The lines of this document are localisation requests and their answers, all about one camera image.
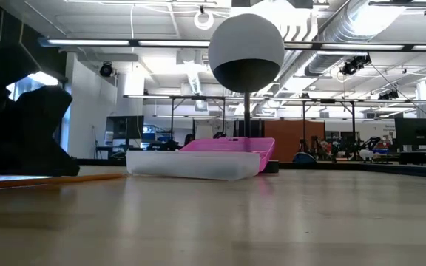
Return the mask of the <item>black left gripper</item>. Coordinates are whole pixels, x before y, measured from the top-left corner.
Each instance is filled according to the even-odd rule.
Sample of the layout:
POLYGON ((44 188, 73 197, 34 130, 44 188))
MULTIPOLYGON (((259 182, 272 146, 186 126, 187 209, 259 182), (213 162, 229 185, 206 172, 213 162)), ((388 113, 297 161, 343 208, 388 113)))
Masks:
POLYGON ((59 86, 0 98, 0 175, 77 176, 80 166, 53 134, 72 103, 59 86))

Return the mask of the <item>orange partition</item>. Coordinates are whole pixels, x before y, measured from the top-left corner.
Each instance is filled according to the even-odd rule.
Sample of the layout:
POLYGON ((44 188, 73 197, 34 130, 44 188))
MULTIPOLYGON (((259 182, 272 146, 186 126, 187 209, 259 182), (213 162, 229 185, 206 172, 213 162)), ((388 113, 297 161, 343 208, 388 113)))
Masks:
POLYGON ((265 137, 275 139, 271 159, 282 163, 291 162, 299 151, 303 131, 308 147, 311 147, 313 136, 321 140, 325 137, 325 123, 312 120, 267 120, 264 122, 264 129, 265 137))

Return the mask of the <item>black monitor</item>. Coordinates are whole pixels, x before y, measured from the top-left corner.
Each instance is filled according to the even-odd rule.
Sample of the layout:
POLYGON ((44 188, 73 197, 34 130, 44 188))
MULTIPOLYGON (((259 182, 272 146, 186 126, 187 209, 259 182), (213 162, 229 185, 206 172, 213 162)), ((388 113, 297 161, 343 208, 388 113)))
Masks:
POLYGON ((141 139, 144 116, 110 116, 106 119, 106 131, 114 139, 141 139))
POLYGON ((397 143, 426 146, 426 118, 395 118, 397 143))

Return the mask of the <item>blue dome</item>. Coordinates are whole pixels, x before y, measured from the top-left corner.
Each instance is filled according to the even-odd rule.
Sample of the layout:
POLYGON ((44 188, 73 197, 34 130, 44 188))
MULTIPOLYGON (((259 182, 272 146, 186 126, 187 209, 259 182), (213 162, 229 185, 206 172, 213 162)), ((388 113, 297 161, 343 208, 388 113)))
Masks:
POLYGON ((316 162, 313 156, 305 152, 297 152, 292 160, 294 164, 315 164, 316 162))

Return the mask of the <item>long ceiling light strip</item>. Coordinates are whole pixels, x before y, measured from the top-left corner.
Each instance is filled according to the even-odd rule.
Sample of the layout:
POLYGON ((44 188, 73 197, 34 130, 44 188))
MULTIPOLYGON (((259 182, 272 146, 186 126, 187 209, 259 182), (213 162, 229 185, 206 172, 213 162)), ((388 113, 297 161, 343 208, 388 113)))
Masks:
POLYGON ((40 38, 43 47, 194 47, 207 48, 209 41, 154 40, 154 39, 54 39, 40 38))
POLYGON ((426 44, 380 44, 380 43, 323 43, 285 42, 286 50, 310 51, 367 51, 367 52, 426 52, 426 44))

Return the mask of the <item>silver air duct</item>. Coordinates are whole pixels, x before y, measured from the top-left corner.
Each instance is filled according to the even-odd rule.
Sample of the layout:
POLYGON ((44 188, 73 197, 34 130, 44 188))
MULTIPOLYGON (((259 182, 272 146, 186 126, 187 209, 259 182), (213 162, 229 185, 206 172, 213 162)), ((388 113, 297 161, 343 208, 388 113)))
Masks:
POLYGON ((377 6, 370 6, 371 0, 349 0, 337 16, 319 34, 318 41, 322 48, 308 54, 304 73, 308 77, 324 75, 343 56, 338 55, 339 47, 332 44, 354 44, 369 42, 381 33, 386 26, 377 6))

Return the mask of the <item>clear pencil box pink lid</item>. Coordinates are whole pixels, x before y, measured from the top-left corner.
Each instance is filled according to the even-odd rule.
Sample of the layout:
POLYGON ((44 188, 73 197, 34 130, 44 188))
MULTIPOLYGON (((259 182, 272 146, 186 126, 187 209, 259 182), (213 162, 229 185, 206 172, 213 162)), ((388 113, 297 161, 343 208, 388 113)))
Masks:
POLYGON ((207 180, 241 180, 266 169, 274 152, 272 137, 194 140, 179 151, 128 151, 130 174, 207 180))

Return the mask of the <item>black ceiling projector cluster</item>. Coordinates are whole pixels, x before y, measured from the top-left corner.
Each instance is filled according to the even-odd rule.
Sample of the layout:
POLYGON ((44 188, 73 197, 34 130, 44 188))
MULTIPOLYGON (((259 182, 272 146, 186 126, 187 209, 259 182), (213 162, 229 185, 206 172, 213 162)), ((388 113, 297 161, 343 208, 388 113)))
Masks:
POLYGON ((344 76, 354 75, 370 63, 371 57, 369 55, 356 56, 351 60, 345 61, 344 65, 339 69, 339 72, 344 76))

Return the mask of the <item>black aluminium table frame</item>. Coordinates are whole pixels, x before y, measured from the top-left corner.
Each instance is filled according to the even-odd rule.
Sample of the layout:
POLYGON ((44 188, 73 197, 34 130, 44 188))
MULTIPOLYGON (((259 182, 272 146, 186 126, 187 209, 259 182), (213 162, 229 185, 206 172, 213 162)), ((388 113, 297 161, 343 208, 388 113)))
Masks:
MULTIPOLYGON (((77 164, 81 168, 83 166, 124 166, 126 161, 119 162, 116 160, 88 160, 77 159, 77 164)), ((279 170, 311 170, 311 171, 371 171, 385 174, 403 174, 417 177, 426 177, 426 166, 395 166, 395 165, 379 165, 370 163, 315 163, 315 164, 294 164, 294 163, 278 163, 273 165, 273 169, 279 170)))

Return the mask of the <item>orange pencil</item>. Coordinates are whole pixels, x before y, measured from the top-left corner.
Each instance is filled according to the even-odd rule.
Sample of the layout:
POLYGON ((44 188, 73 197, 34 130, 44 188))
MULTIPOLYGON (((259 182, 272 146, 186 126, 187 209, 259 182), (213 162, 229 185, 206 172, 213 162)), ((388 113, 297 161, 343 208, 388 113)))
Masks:
POLYGON ((1 180, 0 189, 24 188, 34 186, 61 185, 70 183, 82 183, 102 180, 114 180, 124 178, 122 173, 114 174, 92 174, 79 177, 49 177, 49 178, 31 178, 22 180, 1 180))

